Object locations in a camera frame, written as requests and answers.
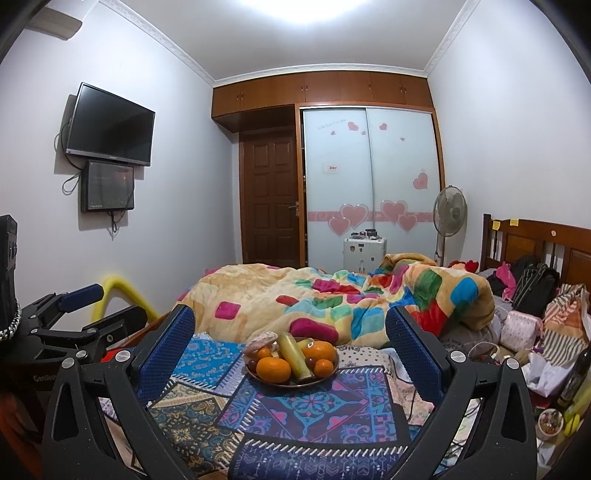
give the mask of black backpack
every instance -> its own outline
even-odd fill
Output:
[[[513,294],[513,309],[543,318],[559,282],[558,272],[546,264],[526,266]]]

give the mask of crown molding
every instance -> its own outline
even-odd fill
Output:
[[[439,63],[439,60],[441,60],[444,53],[449,48],[449,45],[452,44],[454,39],[457,37],[458,33],[460,33],[460,30],[464,27],[464,25],[472,15],[472,12],[476,9],[479,3],[480,0],[466,0],[466,3],[460,9],[456,19],[453,21],[452,26],[449,27],[449,30],[447,30],[447,33],[443,37],[443,40],[437,47],[437,50],[435,50],[435,53],[427,62],[427,65],[423,70],[423,76],[428,77],[430,75],[430,73],[435,68],[435,65]]]
[[[99,1],[101,4],[110,8],[113,12],[118,13],[124,19],[133,23],[141,31],[148,34],[155,41],[160,43],[164,48],[166,48],[170,53],[175,55],[180,61],[182,61],[187,67],[189,67],[197,75],[199,75],[209,85],[211,85],[211,86],[214,85],[215,80],[213,80],[213,77],[210,74],[208,74],[200,64],[198,64],[195,60],[193,60],[182,48],[180,48],[175,42],[173,42],[170,38],[168,38],[166,35],[164,35],[158,28],[156,28],[150,22],[148,22],[139,13],[132,10],[130,7],[125,5],[120,0],[99,0]]]
[[[387,72],[426,77],[424,70],[406,69],[404,67],[392,67],[389,65],[373,65],[368,63],[317,63],[312,65],[295,65],[293,67],[281,67],[277,69],[260,70],[258,72],[244,73],[234,77],[227,77],[214,82],[214,87],[228,85],[230,83],[243,82],[272,75],[285,75],[287,73],[318,72],[321,70],[363,70],[366,72]]]

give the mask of small orange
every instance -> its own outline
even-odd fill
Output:
[[[286,360],[268,356],[261,358],[256,364],[256,374],[269,383],[287,382],[291,377],[291,367]]]
[[[271,349],[266,346],[259,349],[259,351],[256,353],[257,360],[260,360],[261,358],[266,358],[268,356],[271,356]]]
[[[332,374],[334,369],[335,366],[330,360],[320,359],[314,366],[314,375],[319,378],[326,378]]]
[[[335,361],[335,347],[328,342],[322,342],[315,340],[308,343],[302,350],[302,353],[307,358],[313,358],[314,360],[328,360],[330,362]]]

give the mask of door frame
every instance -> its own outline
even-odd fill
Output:
[[[302,139],[302,124],[301,124],[301,112],[302,109],[309,107],[350,107],[350,108],[371,108],[371,107],[382,107],[392,108],[400,110],[414,110],[419,112],[428,112],[431,114],[433,120],[433,131],[435,133],[435,145],[437,148],[437,163],[439,165],[439,189],[443,190],[446,187],[445,183],[445,169],[443,165],[443,148],[441,146],[441,135],[439,133],[439,123],[437,122],[437,114],[435,109],[432,107],[425,106],[410,106],[403,105],[401,103],[379,103],[379,102],[305,102],[296,103],[294,105],[295,114],[295,156],[297,162],[297,176],[298,176],[298,201],[300,202],[300,268],[306,267],[306,243],[307,243],[307,228],[306,219],[308,216],[308,210],[306,206],[306,187],[304,178],[304,145]]]
[[[241,132],[239,134],[239,141],[238,141],[238,189],[239,189],[239,197],[240,197],[240,236],[241,236],[241,243],[242,243],[242,263],[248,263],[250,262],[250,259],[248,258],[248,248],[246,245],[246,192],[245,192],[245,175],[244,175],[244,140],[248,139],[249,137],[256,137],[259,135],[264,135],[264,134],[273,134],[273,133],[282,133],[282,132],[292,132],[294,133],[294,127],[274,127],[274,128],[263,128],[260,130],[251,130],[248,132]],[[296,172],[298,175],[297,181],[298,181],[298,198],[300,198],[300,194],[299,194],[299,184],[300,182],[300,168],[299,168],[299,164],[298,164],[298,152],[297,152],[297,130],[295,131],[295,141],[296,143],[294,145],[295,149],[296,149],[296,156],[295,156],[295,162],[296,162]],[[300,226],[301,226],[301,218],[302,218],[302,209],[301,209],[301,203],[300,203]],[[298,241],[301,242],[301,231],[299,233],[299,238]],[[298,246],[299,250],[300,250],[300,267],[305,266],[304,263],[301,262],[301,245]]]

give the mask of wooden headboard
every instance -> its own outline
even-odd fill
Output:
[[[514,226],[510,220],[497,221],[500,225],[493,230],[493,219],[484,215],[481,271],[532,254],[538,262],[555,268],[562,283],[584,283],[591,291],[591,230],[535,220],[519,219],[513,221],[518,223]]]

